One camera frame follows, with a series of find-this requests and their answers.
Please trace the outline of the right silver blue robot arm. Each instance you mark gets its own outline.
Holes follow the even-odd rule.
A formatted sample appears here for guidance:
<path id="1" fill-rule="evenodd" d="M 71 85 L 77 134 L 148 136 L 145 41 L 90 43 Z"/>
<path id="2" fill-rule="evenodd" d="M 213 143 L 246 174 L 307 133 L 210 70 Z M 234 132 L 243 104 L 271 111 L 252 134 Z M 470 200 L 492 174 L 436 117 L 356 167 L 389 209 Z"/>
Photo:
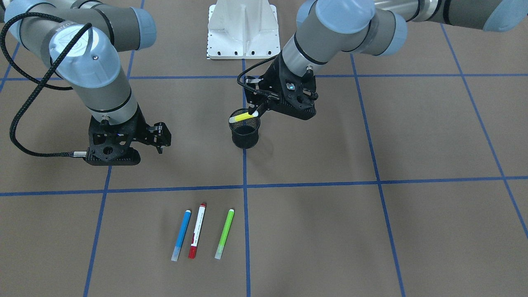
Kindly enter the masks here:
<path id="1" fill-rule="evenodd" d="M 30 156 L 95 159 L 105 164 L 139 159 L 131 147 L 134 141 L 153 146 L 160 154 L 170 146 L 166 124 L 145 121 L 119 56 L 155 43 L 157 28 L 149 12 L 99 0 L 2 0 L 1 10 L 2 54 L 14 70 L 36 83 L 9 128 L 15 147 Z M 6 46 L 8 33 L 47 66 L 41 79 L 14 62 Z M 90 111 L 87 150 L 40 153 L 17 139 L 22 116 L 45 88 L 73 90 Z"/>

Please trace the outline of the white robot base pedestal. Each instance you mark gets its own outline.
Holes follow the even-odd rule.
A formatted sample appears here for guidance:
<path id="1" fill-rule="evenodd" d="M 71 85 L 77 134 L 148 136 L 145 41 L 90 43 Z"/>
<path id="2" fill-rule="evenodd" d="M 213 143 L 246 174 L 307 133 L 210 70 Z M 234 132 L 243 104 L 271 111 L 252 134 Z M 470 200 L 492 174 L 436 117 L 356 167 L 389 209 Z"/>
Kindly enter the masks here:
<path id="1" fill-rule="evenodd" d="M 208 17 L 208 59 L 266 59 L 281 50 L 277 8 L 267 0 L 218 0 Z"/>

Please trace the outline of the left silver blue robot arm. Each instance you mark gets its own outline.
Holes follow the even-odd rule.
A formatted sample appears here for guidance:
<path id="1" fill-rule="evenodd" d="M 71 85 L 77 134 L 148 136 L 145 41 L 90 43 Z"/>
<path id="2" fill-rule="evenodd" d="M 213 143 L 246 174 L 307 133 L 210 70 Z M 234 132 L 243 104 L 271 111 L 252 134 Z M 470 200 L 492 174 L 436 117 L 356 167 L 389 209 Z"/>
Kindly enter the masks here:
<path id="1" fill-rule="evenodd" d="M 526 0 L 308 0 L 297 13 L 297 30 L 272 64 L 243 86 L 247 112 L 230 123 L 272 110 L 300 120 L 316 114 L 316 73 L 338 52 L 388 56 L 408 35 L 407 22 L 436 22 L 505 32 L 527 15 Z"/>

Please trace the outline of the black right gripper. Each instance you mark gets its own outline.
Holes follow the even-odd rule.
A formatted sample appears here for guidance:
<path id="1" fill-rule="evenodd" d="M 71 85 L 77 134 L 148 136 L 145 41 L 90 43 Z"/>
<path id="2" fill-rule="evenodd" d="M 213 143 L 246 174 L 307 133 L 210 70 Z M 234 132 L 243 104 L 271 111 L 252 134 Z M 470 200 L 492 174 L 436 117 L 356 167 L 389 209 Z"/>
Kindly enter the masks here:
<path id="1" fill-rule="evenodd" d="M 171 145 L 172 134 L 164 122 L 158 122 L 151 126 L 144 120 L 140 120 L 135 128 L 132 141 L 154 146 L 158 154 L 162 154 L 163 147 Z"/>

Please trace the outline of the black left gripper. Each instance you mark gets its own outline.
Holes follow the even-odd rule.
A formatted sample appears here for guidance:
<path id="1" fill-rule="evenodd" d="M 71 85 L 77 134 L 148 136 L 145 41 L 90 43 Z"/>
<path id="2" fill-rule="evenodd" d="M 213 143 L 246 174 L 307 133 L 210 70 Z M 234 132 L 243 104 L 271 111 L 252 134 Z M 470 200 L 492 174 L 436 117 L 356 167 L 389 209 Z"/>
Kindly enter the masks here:
<path id="1" fill-rule="evenodd" d="M 285 111 L 285 80 L 281 77 L 263 78 L 246 76 L 245 98 L 250 118 L 262 117 L 266 111 Z"/>

